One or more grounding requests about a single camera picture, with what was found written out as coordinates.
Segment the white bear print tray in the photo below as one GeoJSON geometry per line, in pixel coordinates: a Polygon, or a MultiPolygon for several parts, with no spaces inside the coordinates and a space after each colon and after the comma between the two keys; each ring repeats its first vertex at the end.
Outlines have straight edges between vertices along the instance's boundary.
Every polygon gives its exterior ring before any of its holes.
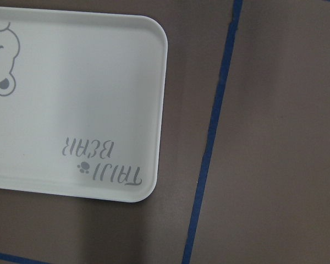
{"type": "Polygon", "coordinates": [[[167,51],[146,16],[0,7],[0,189],[146,199],[167,51]]]}

